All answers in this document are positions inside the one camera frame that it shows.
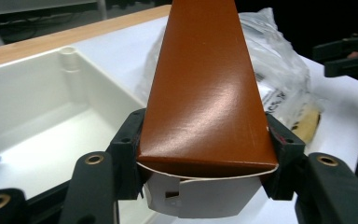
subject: wooden edge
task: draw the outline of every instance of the wooden edge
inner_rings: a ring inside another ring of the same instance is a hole
[[[14,60],[73,44],[97,35],[104,35],[146,21],[156,20],[168,16],[170,9],[170,5],[154,7],[110,20],[94,22],[92,24],[55,34],[43,35],[21,42],[4,45],[0,47],[0,64],[9,63]]]

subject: plastic bag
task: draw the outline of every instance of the plastic bag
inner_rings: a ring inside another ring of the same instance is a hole
[[[239,17],[264,110],[295,130],[309,111],[319,112],[310,94],[309,68],[278,31],[272,8],[239,13]],[[138,85],[145,99],[150,93],[164,31],[165,27],[149,52],[144,80]]]

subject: table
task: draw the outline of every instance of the table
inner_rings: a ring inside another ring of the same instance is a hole
[[[158,37],[158,31],[166,24],[169,10],[170,6],[156,7],[3,46],[0,47],[0,64],[72,45],[81,53],[88,55],[93,62],[98,63],[107,74],[119,78],[128,90],[135,91],[133,82],[142,79],[136,69],[143,66],[142,60]],[[95,43],[112,44],[98,46]],[[323,105],[319,130],[307,151],[337,156],[354,170],[358,158],[358,82],[349,77],[325,78],[320,64],[306,58],[302,59],[310,68],[311,89]],[[117,69],[117,66],[111,64],[112,61],[125,63],[120,65],[125,68]],[[272,201],[260,189],[236,217],[192,220],[158,214],[147,223],[297,223],[294,212],[295,199],[296,197],[290,202]]]

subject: finger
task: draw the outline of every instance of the finger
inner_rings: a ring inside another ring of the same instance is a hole
[[[347,58],[358,58],[358,52],[357,51],[354,51],[352,53],[350,53]]]

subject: brown box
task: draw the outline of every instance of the brown box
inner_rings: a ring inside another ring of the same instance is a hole
[[[173,1],[137,161],[178,217],[234,216],[277,168],[234,1]]]

